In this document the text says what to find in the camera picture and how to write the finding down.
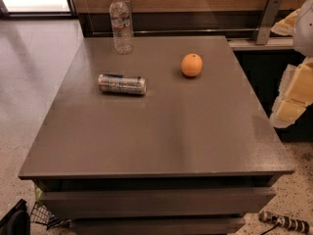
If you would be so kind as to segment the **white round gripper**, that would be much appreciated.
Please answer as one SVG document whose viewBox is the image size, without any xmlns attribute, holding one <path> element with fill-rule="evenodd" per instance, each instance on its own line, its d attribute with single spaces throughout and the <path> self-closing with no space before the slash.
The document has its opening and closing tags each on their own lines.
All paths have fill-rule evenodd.
<svg viewBox="0 0 313 235">
<path fill-rule="evenodd" d="M 313 104 L 313 0 L 275 23 L 273 33 L 292 36 L 293 48 L 306 58 L 298 65 L 287 65 L 283 73 L 279 95 L 274 101 L 270 121 L 276 128 L 294 124 Z"/>
</svg>

